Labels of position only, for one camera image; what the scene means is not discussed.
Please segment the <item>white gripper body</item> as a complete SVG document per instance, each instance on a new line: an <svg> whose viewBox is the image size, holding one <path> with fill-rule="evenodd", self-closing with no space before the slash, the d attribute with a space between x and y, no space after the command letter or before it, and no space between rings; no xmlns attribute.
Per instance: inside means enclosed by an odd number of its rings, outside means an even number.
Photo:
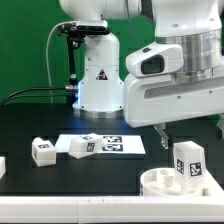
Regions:
<svg viewBox="0 0 224 224"><path fill-rule="evenodd" d="M208 116L224 112L224 70L210 79L175 82L171 74L136 78L124 83L124 117L131 127Z"/></svg>

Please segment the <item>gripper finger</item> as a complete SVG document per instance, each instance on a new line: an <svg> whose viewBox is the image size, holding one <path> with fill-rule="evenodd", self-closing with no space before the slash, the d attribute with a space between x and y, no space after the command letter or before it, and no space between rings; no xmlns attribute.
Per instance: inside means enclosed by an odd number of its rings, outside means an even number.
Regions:
<svg viewBox="0 0 224 224"><path fill-rule="evenodd" d="M219 116L220 116L220 118L217 122L217 127L221 131L222 139L224 139L224 113L220 114Z"/></svg>
<svg viewBox="0 0 224 224"><path fill-rule="evenodd" d="M155 124L154 128L161 137L161 145L165 149L168 149L169 148L169 137L165 132L166 124L165 123Z"/></svg>

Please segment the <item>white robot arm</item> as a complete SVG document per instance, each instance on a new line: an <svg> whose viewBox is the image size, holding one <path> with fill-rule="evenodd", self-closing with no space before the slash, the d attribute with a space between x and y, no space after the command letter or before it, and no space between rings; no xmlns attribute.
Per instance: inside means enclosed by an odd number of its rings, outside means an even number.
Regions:
<svg viewBox="0 0 224 224"><path fill-rule="evenodd" d="M70 30L85 41L85 72L74 107L99 117L122 111L132 127L224 112L224 0L59 0ZM143 15L153 43L126 58L119 77L119 41L110 19Z"/></svg>

